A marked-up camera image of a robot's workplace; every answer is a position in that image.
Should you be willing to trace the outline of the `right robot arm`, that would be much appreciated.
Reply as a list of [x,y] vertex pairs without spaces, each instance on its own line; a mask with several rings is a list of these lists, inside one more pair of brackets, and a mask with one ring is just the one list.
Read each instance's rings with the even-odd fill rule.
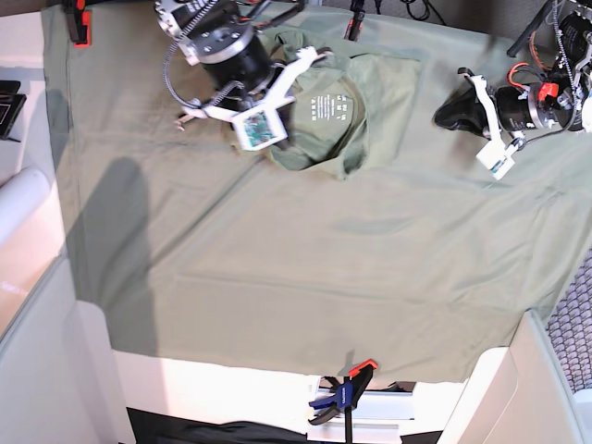
[[[308,70],[318,53],[313,47],[298,51],[294,61],[275,61],[259,36],[263,31],[300,14],[306,4],[292,2],[289,9],[262,21],[266,1],[252,1],[247,14],[238,1],[156,1],[154,11],[172,44],[163,66],[163,81],[181,105],[176,125],[182,129],[194,119],[215,119],[233,128],[240,148],[258,152],[288,138],[281,109],[294,102],[290,89]],[[186,61],[201,66],[215,91],[205,100],[185,100],[173,87],[170,66],[181,52]]]

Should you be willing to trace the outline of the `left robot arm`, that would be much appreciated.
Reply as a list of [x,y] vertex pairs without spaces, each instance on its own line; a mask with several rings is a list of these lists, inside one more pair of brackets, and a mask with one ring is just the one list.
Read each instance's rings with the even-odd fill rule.
[[[550,19],[558,53],[551,64],[540,58],[536,33]],[[506,74],[507,84],[499,88],[487,85],[484,78],[468,68],[460,68],[471,88],[441,106],[435,123],[446,130],[462,130],[490,138],[492,125],[486,106],[477,95],[477,87],[491,101],[497,119],[497,131],[551,130],[551,132],[591,131],[591,3],[576,1],[573,11],[561,16],[558,1],[546,2],[519,38],[508,49],[514,57],[528,47],[535,64],[518,62]]]

